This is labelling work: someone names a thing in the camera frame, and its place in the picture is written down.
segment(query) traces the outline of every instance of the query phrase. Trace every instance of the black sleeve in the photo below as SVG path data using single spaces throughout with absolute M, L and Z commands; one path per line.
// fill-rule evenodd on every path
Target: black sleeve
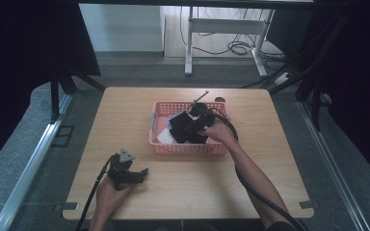
M 270 225 L 266 231 L 294 231 L 294 228 L 284 221 L 278 221 Z

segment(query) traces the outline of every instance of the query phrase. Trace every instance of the white wall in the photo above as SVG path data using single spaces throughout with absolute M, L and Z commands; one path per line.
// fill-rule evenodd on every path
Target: white wall
M 94 51 L 164 50 L 164 12 L 159 6 L 80 4 Z

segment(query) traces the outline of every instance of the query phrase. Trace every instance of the wooden table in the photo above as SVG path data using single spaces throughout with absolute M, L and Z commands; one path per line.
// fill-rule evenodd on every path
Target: wooden table
M 149 168 L 143 184 L 115 213 L 118 219 L 258 218 L 238 181 L 228 153 L 220 157 L 157 156 L 148 142 L 152 108 L 156 101 L 191 102 L 206 90 L 201 102 L 226 100 L 226 110 L 239 142 L 269 176 L 295 218 L 310 218 L 313 209 L 303 180 L 266 90 L 108 88 L 98 108 L 64 210 L 67 219 L 80 218 L 96 176 L 108 158 L 124 148 L 136 160 L 130 168 Z M 93 216 L 95 198 L 87 213 Z

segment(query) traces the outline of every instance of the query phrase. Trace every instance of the basket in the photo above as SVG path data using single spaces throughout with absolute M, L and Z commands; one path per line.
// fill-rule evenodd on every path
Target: basket
M 207 140 L 207 143 L 161 143 L 158 135 L 165 129 L 169 115 L 177 111 L 189 113 L 191 102 L 156 102 L 151 115 L 149 128 L 149 143 L 152 145 L 155 154 L 204 154 L 204 155 L 224 155 L 227 151 L 220 142 Z M 205 102 L 208 108 L 218 109 L 223 116 L 226 116 L 225 103 Z

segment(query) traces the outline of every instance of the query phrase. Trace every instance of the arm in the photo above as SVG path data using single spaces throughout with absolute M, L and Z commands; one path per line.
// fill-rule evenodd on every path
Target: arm
M 98 187 L 96 193 L 95 212 L 90 223 L 90 231 L 105 230 L 106 224 L 113 212 L 118 209 L 122 201 L 133 190 L 132 185 L 127 185 L 123 190 L 116 191 L 112 180 L 106 176 Z
M 212 127 L 207 128 L 200 134 L 207 135 L 212 140 L 221 142 L 229 151 L 240 174 L 251 188 L 255 189 L 258 193 L 262 194 L 287 212 L 287 208 L 284 205 L 278 190 L 260 167 L 246 154 L 239 142 L 233 137 L 230 129 L 223 122 L 216 119 Z M 266 229 L 277 221 L 290 223 L 286 218 L 256 198 L 254 195 L 249 192 L 248 195 Z

